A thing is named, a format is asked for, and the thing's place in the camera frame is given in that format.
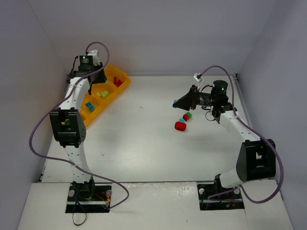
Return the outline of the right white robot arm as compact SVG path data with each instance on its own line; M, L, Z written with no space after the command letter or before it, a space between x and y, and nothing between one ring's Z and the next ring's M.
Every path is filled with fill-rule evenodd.
M239 121L240 117L226 95L227 86L226 81L216 80L211 92L204 93L192 85L186 95L174 101L173 107L186 111L194 110L198 105L210 107L214 120L241 145L234 169L216 176L222 188L274 177L276 157L271 148L275 143L271 139L261 139Z

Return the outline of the red arch lego piece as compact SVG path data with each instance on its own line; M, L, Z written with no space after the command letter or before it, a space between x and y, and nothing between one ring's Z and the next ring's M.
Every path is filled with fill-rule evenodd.
M120 87L122 83L123 83L123 82L122 82L120 79L118 79L117 77L114 77L113 84L114 84L116 87Z

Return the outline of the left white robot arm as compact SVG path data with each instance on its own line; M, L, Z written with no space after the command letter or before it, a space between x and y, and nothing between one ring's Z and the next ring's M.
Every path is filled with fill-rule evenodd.
M72 189L84 192L90 196L94 192L94 180L89 174L78 169L90 172L84 153L83 142L86 137L86 127L81 117L81 105L87 93L91 93L92 84L105 83L104 71L100 71L85 79L82 77L103 67L99 61L98 51L86 52L78 56L80 65L78 70L69 74L69 88L66 96L69 99L60 104L49 114L54 138L64 148L69 161L73 163Z

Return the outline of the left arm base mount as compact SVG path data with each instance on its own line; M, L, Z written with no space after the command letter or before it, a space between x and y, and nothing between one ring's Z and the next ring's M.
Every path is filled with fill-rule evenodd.
M93 192L70 184L65 213L109 213L111 196L111 184L96 184Z

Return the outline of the light blue lego brick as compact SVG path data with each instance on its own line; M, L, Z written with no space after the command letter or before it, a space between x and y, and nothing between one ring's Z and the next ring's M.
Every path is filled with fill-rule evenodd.
M94 105L91 102L87 102L85 106L90 112L94 111L95 109Z

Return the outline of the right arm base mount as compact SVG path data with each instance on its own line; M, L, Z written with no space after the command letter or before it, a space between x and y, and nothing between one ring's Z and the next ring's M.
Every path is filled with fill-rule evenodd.
M217 188L211 184L197 184L201 211L244 209L242 195L238 188Z

